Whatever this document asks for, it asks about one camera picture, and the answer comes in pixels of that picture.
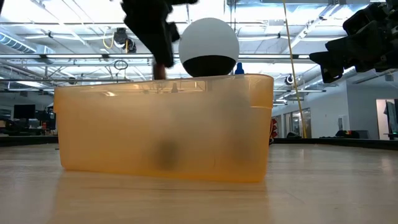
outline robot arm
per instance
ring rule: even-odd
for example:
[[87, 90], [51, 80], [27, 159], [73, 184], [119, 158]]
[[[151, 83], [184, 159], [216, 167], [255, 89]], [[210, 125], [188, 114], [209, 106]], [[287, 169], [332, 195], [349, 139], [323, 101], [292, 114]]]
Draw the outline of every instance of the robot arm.
[[175, 23], [166, 18], [173, 5], [195, 4], [198, 0], [123, 0], [124, 23], [152, 52], [159, 65], [174, 65], [172, 43], [180, 39]]
[[370, 4], [344, 22], [347, 37], [327, 42], [327, 52], [310, 54], [321, 66], [324, 83], [340, 79], [344, 69], [352, 66], [357, 72], [398, 68], [397, 8], [398, 0]]

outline translucent orange bin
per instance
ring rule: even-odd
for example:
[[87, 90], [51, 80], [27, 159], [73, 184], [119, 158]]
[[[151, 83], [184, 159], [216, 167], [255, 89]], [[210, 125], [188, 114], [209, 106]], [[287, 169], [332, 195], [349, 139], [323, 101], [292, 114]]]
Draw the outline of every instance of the translucent orange bin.
[[273, 86], [266, 75], [233, 75], [57, 88], [62, 166], [259, 182]]

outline white spherical robot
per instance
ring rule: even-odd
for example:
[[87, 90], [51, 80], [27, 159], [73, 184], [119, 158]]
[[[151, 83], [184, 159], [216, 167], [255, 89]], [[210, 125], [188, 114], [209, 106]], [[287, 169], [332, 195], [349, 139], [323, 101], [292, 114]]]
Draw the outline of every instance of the white spherical robot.
[[229, 74], [239, 57], [239, 41], [224, 21], [204, 18], [192, 22], [183, 32], [180, 60], [193, 77]]

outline black camera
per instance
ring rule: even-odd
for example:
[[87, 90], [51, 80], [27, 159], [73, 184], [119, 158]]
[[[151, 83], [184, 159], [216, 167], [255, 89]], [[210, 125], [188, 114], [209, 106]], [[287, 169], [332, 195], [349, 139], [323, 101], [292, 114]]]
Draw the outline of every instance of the black camera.
[[352, 66], [357, 72], [398, 68], [397, 6], [398, 0], [368, 5], [344, 22], [347, 37], [327, 42], [327, 52], [310, 54], [321, 66], [324, 83], [340, 79]]
[[126, 28], [117, 28], [113, 34], [113, 41], [115, 46], [120, 49], [126, 50], [128, 53], [137, 53], [136, 43], [127, 36]]

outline wooden floor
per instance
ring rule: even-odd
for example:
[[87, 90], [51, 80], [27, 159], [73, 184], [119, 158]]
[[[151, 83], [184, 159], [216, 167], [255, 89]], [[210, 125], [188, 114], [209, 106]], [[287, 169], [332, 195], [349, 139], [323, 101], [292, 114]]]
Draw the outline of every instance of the wooden floor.
[[274, 145], [227, 184], [64, 172], [56, 146], [0, 148], [0, 223], [398, 223], [398, 151]]

